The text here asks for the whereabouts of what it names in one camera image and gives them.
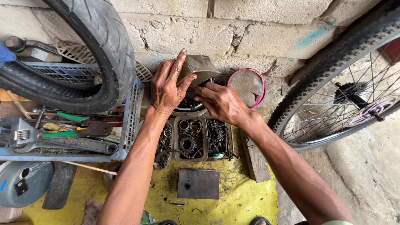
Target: cinder block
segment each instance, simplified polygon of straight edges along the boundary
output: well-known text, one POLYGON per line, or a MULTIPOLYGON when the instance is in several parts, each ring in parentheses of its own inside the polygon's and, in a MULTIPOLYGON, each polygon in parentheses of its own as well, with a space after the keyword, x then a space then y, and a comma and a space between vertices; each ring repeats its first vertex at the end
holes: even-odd
POLYGON ((117 12, 206 17, 208 0, 111 0, 117 12))
POLYGON ((76 32, 54 10, 47 8, 32 8, 41 25, 60 40, 83 43, 76 32))
POLYGON ((122 23, 125 26, 126 31, 128 32, 130 42, 132 44, 132 47, 135 51, 141 50, 145 48, 144 41, 140 37, 140 30, 137 29, 135 26, 132 26, 130 22, 125 19, 121 18, 122 23))
POLYGON ((309 24, 332 0, 215 0, 214 17, 284 24, 309 24))
POLYGON ((331 25, 348 26, 378 4, 380 0, 335 0, 321 15, 331 25))
POLYGON ((276 58, 266 56, 224 56, 215 59, 211 56, 215 68, 221 74, 232 74, 233 72, 244 69, 252 68, 258 70, 260 73, 267 72, 273 65, 276 58))
MULTIPOLYGON (((135 52, 137 61, 146 65, 151 71, 156 71, 162 60, 176 59, 178 54, 165 54, 155 51, 142 50, 135 52)), ((244 68, 253 68, 260 73, 268 71, 273 65, 276 58, 265 56, 220 56, 208 55, 215 68, 222 74, 232 74, 236 70, 244 68)))
POLYGON ((0 0, 0 5, 48 8, 42 0, 0 0))
POLYGON ((160 53, 178 53, 182 48, 186 48, 189 54, 224 55, 230 47, 235 31, 234 27, 215 23, 212 19, 191 21, 164 16, 158 19, 150 18, 149 23, 143 25, 140 24, 143 19, 128 18, 127 14, 123 17, 129 22, 127 28, 142 28, 141 37, 149 50, 160 53))
POLYGON ((305 62, 305 59, 278 58, 268 76, 273 78, 283 78, 294 74, 298 69, 304 66, 305 62))
POLYGON ((253 24, 244 33, 236 53, 308 59, 333 38, 334 26, 253 24))
POLYGON ((0 21, 0 41, 17 36, 25 40, 52 43, 29 7, 0 5, 0 21))

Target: hand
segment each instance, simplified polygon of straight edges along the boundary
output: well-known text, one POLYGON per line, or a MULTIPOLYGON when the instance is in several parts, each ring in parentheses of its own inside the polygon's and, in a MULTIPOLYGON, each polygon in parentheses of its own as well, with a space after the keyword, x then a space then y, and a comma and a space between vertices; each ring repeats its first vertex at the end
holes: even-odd
POLYGON ((244 129, 254 117, 261 116, 250 110, 232 87, 207 82, 204 87, 195 87, 198 94, 194 99, 200 101, 210 115, 220 121, 244 129))
POLYGON ((157 112, 170 115, 185 97, 191 82, 197 78, 191 74, 176 86, 186 55, 186 49, 182 49, 176 60, 162 61, 158 66, 151 80, 151 104, 157 112))

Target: bicycle wheel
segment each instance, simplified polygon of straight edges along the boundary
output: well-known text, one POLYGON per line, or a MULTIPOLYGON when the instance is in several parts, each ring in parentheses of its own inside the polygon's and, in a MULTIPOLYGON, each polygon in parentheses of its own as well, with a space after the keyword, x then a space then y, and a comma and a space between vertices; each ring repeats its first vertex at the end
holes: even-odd
POLYGON ((400 52, 382 55, 398 37, 400 2, 381 2, 308 61, 269 127, 301 152, 382 121, 400 106, 400 52))
POLYGON ((128 33, 112 4, 109 0, 44 2, 64 19, 93 54, 100 69, 101 84, 64 82, 23 63, 8 62, 0 67, 0 87, 72 113, 98 113, 120 105, 136 78, 135 59, 128 33))

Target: green handle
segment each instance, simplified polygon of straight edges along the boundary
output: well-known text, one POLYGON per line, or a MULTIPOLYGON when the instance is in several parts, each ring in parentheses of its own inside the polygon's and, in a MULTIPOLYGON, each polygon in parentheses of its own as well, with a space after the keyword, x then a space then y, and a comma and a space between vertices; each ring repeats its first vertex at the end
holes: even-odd
POLYGON ((40 136, 40 138, 42 139, 70 138, 70 137, 80 139, 79 136, 75 133, 75 131, 63 131, 57 133, 43 134, 40 136))
POLYGON ((66 114, 66 113, 63 113, 63 112, 57 112, 56 115, 59 116, 59 117, 65 118, 67 120, 77 122, 77 123, 80 123, 82 121, 90 119, 90 117, 72 116, 72 115, 69 115, 69 114, 66 114))

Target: finger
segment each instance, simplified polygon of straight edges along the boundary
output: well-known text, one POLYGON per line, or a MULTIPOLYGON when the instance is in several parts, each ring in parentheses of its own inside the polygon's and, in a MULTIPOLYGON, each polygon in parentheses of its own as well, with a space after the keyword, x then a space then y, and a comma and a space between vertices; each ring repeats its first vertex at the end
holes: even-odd
POLYGON ((194 100, 195 100, 195 101, 198 101, 198 102, 200 102, 200 100, 203 100, 203 101, 208 101, 209 103, 214 104, 214 102, 212 101, 212 99, 205 98, 205 97, 201 97, 201 96, 196 96, 196 97, 194 97, 194 100))
POLYGON ((204 98, 204 97, 201 97, 201 96, 196 96, 195 98, 197 98, 199 100, 199 102, 201 102, 204 105, 204 107, 208 110, 210 115, 215 115, 215 106, 212 103, 211 99, 204 98))
POLYGON ((174 65, 174 62, 175 60, 173 59, 164 61, 164 64, 162 65, 159 74, 159 78, 163 82, 168 78, 168 74, 170 73, 171 67, 174 65))
POLYGON ((183 48, 180 51, 178 57, 176 58, 175 64, 172 66, 172 70, 168 76, 167 82, 176 83, 176 79, 178 78, 178 75, 179 75, 180 71, 182 70, 183 62, 186 59, 186 54, 187 54, 186 49, 183 48))
POLYGON ((221 85, 218 85, 218 84, 214 84, 213 82, 207 82, 204 85, 204 87, 206 87, 206 88, 208 88, 210 90, 216 91, 216 92, 224 90, 226 88, 224 86, 221 86, 221 85))
POLYGON ((186 91, 188 90, 189 85, 192 83, 194 79, 197 78, 196 74, 191 74, 186 77, 179 85, 178 85, 178 92, 180 95, 185 95, 186 91))
POLYGON ((202 97, 210 98, 212 100, 215 100, 215 96, 218 95, 218 92, 210 90, 206 87, 199 87, 199 86, 193 88, 193 92, 202 97))
POLYGON ((158 65, 157 71, 156 71, 156 73, 154 74, 154 76, 153 76, 153 78, 152 78, 152 81, 153 81, 153 82, 155 82, 155 81, 158 80, 158 78, 159 78, 159 76, 160 76, 160 71, 161 71, 162 66, 164 65, 164 62, 165 62, 165 61, 161 61, 160 64, 158 65))

